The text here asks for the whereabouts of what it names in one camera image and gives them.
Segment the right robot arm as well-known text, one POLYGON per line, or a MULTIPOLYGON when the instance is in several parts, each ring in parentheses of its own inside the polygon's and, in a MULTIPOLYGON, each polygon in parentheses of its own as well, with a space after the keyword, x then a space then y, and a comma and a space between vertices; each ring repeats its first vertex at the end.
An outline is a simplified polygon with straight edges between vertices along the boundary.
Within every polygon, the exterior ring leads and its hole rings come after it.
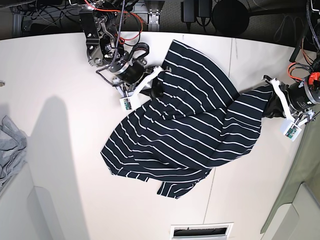
POLYGON ((158 78, 153 76, 149 82, 143 84, 155 71, 155 67, 148 66, 146 57, 150 53, 147 43, 141 42, 144 25, 150 28, 159 23, 161 7, 152 6, 147 0, 144 14, 147 21, 135 11, 135 0, 81 0, 79 12, 80 25, 86 37, 86 54, 91 66, 98 69, 96 73, 102 76, 102 71, 109 71, 114 75, 112 80, 103 80, 116 88, 124 97, 141 87, 140 93, 153 98, 161 98, 164 94, 158 78), (138 33, 134 37, 121 37, 122 26, 126 18, 133 17, 138 26, 138 33))

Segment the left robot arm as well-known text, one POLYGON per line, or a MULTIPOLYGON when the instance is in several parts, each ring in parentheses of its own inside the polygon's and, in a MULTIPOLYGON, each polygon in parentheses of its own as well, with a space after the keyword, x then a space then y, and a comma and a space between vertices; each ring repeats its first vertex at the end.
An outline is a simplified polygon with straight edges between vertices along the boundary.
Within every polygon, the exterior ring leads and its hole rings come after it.
POLYGON ((320 2, 306 2, 306 24, 290 59, 288 76, 294 80, 291 85, 280 84, 292 115, 306 113, 320 103, 320 2), (309 42, 316 50, 311 59, 305 52, 304 44, 309 42))

